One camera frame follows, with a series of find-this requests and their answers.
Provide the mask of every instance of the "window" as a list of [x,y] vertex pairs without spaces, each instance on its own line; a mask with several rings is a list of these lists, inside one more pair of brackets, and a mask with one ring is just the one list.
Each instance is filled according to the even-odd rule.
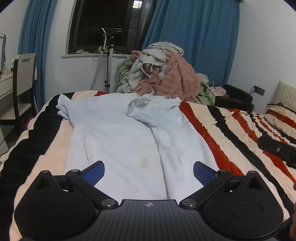
[[79,49],[93,53],[103,43],[102,27],[114,36],[121,53],[140,50],[156,0],[77,0],[72,19],[68,54]]
[[296,2],[295,0],[285,0],[295,11],[296,11]]

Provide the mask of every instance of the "metal screw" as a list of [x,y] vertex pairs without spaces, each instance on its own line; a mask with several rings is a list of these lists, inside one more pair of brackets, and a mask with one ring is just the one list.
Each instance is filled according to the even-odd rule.
[[196,201],[193,199],[185,199],[182,201],[183,205],[185,205],[186,207],[192,207],[194,205],[196,205]]
[[112,207],[116,204],[116,201],[114,199],[104,199],[101,204],[105,207]]

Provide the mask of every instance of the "white hose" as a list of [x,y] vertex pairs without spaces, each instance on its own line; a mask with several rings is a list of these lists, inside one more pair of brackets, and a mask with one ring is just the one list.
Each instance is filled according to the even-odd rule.
[[101,66],[101,62],[102,62],[102,58],[103,58],[103,53],[105,51],[105,48],[106,48],[106,42],[107,42],[107,36],[105,36],[105,41],[104,41],[104,45],[102,46],[101,48],[101,56],[100,56],[100,60],[99,60],[99,63],[98,63],[98,66],[96,68],[96,73],[94,74],[94,80],[93,80],[93,83],[91,84],[91,88],[90,90],[93,90],[94,88],[94,84],[96,83],[96,79],[98,77],[98,74],[99,74],[99,70],[100,70],[100,66]]
[[100,60],[99,60],[98,66],[96,68],[96,73],[94,74],[94,80],[93,80],[93,83],[91,84],[90,90],[93,90],[94,84],[96,83],[96,79],[98,77],[100,66],[101,66],[101,62],[102,62],[102,58],[103,58],[103,53],[104,53],[104,50],[101,50]]

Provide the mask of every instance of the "white wall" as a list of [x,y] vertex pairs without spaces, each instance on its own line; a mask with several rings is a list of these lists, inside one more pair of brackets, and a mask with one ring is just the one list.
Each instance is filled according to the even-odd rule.
[[228,84],[253,95],[254,111],[265,113],[278,82],[296,87],[296,12],[284,0],[247,0],[240,4],[237,48]]
[[17,57],[22,24],[30,0],[14,0],[0,13],[0,32],[6,34],[5,55],[7,65]]
[[[73,3],[74,0],[58,0],[57,2],[47,49],[45,101],[59,93],[89,90],[94,78],[98,62],[93,61],[93,57],[61,57],[65,55]],[[116,91],[114,74],[120,61],[123,61],[123,59],[112,62],[111,92]],[[94,90],[106,90],[104,83],[107,75],[106,69],[107,62],[102,62]]]

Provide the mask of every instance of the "chair backrest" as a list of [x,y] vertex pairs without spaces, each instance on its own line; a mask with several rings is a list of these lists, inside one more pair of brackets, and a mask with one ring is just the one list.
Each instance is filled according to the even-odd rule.
[[20,54],[14,62],[13,78],[16,79],[17,96],[33,86],[35,75],[35,54]]

